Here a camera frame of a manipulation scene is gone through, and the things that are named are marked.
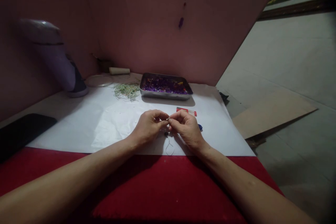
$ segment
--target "forearm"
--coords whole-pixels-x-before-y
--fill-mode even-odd
[[[1,223],[62,220],[137,147],[128,137],[7,193],[0,198]]]
[[[208,144],[197,156],[228,190],[253,223],[315,223],[292,202]]]

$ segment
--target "hand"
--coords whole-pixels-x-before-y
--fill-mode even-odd
[[[186,111],[179,110],[172,114],[168,122],[169,130],[179,133],[191,151],[199,152],[209,146],[202,137],[196,118]]]
[[[130,134],[130,137],[135,139],[141,146],[153,141],[160,129],[168,125],[168,121],[166,120],[168,117],[169,115],[161,110],[146,111],[140,116],[138,124]]]

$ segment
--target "white paper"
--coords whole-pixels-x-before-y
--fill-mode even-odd
[[[202,125],[204,139],[226,156],[254,156],[253,151],[232,123],[229,113],[215,87],[190,84],[194,94],[188,101],[154,99],[138,96],[136,101],[118,100],[111,88],[118,83],[141,79],[131,74],[129,79],[112,77],[115,84],[109,87],[90,88],[81,98],[68,98],[57,93],[17,115],[0,123],[0,127],[29,113],[38,113],[57,119],[58,123],[27,146],[56,151],[93,153],[127,137],[135,128],[140,115],[149,109],[159,109],[167,114],[176,107],[197,112],[197,122]],[[143,155],[191,155],[179,137],[158,138],[139,151]]]

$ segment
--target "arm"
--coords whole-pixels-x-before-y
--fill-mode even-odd
[[[288,199],[213,149],[203,139],[194,116],[180,110],[168,121],[169,129],[178,132],[210,168],[251,222],[315,223]]]
[[[108,175],[139,148],[156,138],[168,115],[150,110],[141,115],[124,140],[52,171],[0,198],[1,223],[54,223],[63,220]]]

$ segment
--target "black phone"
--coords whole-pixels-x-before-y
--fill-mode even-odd
[[[28,114],[0,129],[0,162],[57,123],[55,118]]]

